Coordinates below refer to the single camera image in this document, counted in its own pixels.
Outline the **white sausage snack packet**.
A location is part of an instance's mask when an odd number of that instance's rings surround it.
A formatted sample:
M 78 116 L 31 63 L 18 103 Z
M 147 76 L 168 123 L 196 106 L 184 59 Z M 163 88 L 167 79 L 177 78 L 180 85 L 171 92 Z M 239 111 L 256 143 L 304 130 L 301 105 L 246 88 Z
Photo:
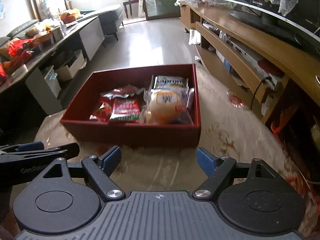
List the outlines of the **white sausage snack packet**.
M 136 86 L 127 85 L 120 88 L 115 88 L 112 91 L 101 93 L 100 96 L 102 98 L 108 98 L 109 100 L 113 100 L 115 98 L 129 98 L 135 95 L 139 95 L 145 91 L 145 88 L 137 88 Z

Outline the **red plastic bag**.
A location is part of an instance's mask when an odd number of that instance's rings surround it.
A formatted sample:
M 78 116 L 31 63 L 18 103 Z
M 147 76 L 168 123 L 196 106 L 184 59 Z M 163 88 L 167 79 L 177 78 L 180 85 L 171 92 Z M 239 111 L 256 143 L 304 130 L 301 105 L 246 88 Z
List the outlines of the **red plastic bag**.
M 8 53 L 11 61 L 17 59 L 29 60 L 33 57 L 33 39 L 15 40 L 9 42 Z

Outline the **white storage bin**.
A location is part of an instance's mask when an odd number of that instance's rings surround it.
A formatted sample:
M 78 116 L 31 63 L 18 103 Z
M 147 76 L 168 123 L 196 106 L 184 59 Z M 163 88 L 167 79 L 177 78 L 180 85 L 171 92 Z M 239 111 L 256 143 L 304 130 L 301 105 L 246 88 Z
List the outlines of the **white storage bin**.
M 69 81 L 75 77 L 79 70 L 85 68 L 87 59 L 82 50 L 74 51 L 55 72 L 59 81 Z

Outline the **red green long snack packet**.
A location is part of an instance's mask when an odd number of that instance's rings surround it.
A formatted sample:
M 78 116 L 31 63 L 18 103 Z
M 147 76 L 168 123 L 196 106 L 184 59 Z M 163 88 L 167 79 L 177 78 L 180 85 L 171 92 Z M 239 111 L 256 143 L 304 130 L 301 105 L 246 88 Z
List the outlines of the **red green long snack packet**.
M 137 97 L 116 98 L 113 102 L 109 122 L 139 122 L 140 104 Z

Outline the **green white Kaprone packet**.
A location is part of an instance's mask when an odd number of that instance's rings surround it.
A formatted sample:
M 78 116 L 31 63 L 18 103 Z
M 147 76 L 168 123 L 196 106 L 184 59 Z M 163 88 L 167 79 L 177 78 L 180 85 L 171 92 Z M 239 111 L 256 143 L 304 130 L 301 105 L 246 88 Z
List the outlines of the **green white Kaprone packet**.
M 189 88 L 188 79 L 179 76 L 163 76 L 159 75 L 154 78 L 153 89 L 167 89 L 167 88 Z

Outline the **dark long side table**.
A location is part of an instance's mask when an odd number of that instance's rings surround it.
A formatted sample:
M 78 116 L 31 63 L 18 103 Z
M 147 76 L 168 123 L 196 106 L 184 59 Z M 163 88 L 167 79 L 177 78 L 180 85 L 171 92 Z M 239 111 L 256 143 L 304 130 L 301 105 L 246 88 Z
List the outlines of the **dark long side table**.
M 27 91 L 47 115 L 61 111 L 61 103 L 47 85 L 39 68 L 58 49 L 74 38 L 77 40 L 72 43 L 71 48 L 82 50 L 86 61 L 90 61 L 105 39 L 99 18 L 95 16 L 76 24 L 62 40 L 33 57 L 27 63 L 26 71 L 14 79 L 9 77 L 1 86 L 1 106 L 10 106 L 9 99 L 15 98 L 16 92 Z

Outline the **black curved television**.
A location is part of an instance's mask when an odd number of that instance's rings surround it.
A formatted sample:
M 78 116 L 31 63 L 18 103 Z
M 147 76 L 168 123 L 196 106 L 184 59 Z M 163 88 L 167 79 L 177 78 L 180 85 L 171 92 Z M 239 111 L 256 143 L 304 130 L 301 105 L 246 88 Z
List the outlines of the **black curved television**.
M 319 57 L 319 0 L 299 0 L 286 16 L 264 0 L 224 0 L 236 4 L 229 14 L 304 52 Z

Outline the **red Trolli candy bag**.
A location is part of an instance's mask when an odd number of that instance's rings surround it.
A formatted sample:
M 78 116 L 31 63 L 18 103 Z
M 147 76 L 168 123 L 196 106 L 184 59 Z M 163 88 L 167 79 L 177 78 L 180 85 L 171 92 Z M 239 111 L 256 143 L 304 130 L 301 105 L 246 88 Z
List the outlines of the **red Trolli candy bag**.
M 89 117 L 90 120 L 108 122 L 112 114 L 113 100 L 106 97 L 101 97 L 98 108 Z

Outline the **wooden TV stand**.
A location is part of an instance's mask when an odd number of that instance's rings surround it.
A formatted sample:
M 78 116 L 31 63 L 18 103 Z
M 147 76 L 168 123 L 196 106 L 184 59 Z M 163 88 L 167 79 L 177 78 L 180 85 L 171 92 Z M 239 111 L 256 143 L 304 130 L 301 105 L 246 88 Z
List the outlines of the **wooden TV stand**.
M 319 105 L 319 84 L 316 81 L 316 76 L 319 76 L 319 60 L 276 37 L 236 20 L 227 10 L 220 7 L 205 4 L 194 6 L 185 1 L 181 2 L 181 6 L 189 7 L 201 19 L 210 22 L 268 59 Z

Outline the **red cardboard box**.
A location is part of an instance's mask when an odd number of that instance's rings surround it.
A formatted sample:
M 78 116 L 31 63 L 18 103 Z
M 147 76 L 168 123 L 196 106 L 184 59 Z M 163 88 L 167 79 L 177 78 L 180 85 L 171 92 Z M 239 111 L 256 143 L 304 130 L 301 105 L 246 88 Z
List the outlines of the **red cardboard box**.
M 77 140 L 192 148 L 201 115 L 194 64 L 93 72 L 61 118 Z

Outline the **bread bun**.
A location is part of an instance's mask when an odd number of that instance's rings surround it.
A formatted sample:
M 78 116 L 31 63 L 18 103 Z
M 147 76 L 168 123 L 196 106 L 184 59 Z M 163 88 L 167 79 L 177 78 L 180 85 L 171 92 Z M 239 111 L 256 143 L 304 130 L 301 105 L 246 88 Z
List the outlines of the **bread bun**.
M 152 125 L 188 124 L 194 122 L 190 116 L 195 89 L 161 88 L 144 93 L 144 122 Z

